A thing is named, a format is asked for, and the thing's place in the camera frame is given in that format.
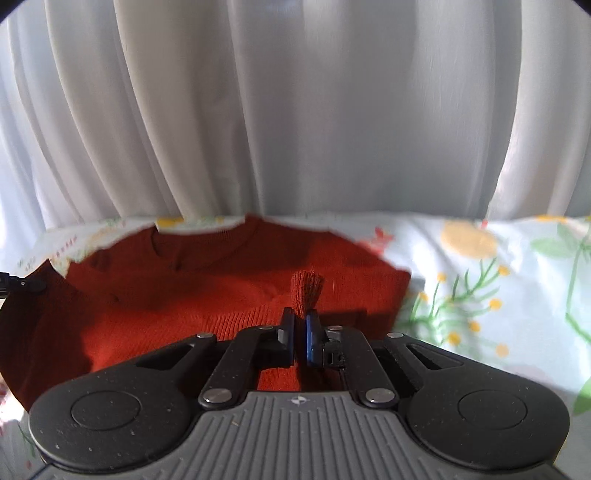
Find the floral bedsheet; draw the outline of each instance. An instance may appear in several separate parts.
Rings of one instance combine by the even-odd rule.
[[[322,213],[276,220],[329,228],[409,269],[395,329],[552,388],[571,414],[556,465],[574,480],[591,478],[591,218]],[[239,221],[129,218],[50,231],[11,273],[27,275],[49,258],[65,274],[71,261],[154,223],[182,234]],[[26,480],[42,466],[27,414],[0,378],[0,479]]]

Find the orange sweater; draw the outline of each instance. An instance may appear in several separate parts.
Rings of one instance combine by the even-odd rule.
[[[66,279],[49,262],[32,273],[46,290],[11,293],[0,310],[0,371],[29,409],[53,385],[195,333],[227,340],[278,324],[284,307],[298,307],[303,292],[294,289],[305,286],[290,282],[301,270],[324,277],[321,322],[369,339],[390,330],[410,279],[333,233],[254,216],[199,235],[152,227],[73,263]],[[261,390],[298,388],[295,369],[264,371],[259,382]]]

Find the screw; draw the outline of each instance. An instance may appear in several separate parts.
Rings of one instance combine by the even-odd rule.
[[[396,394],[387,388],[372,388],[365,393],[371,403],[388,403],[396,397]]]
[[[210,388],[203,394],[207,403],[224,403],[232,398],[232,392],[227,388]]]

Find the white curtain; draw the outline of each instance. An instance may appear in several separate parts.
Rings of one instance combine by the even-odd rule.
[[[591,210],[571,0],[28,0],[0,102],[0,270],[113,216]]]

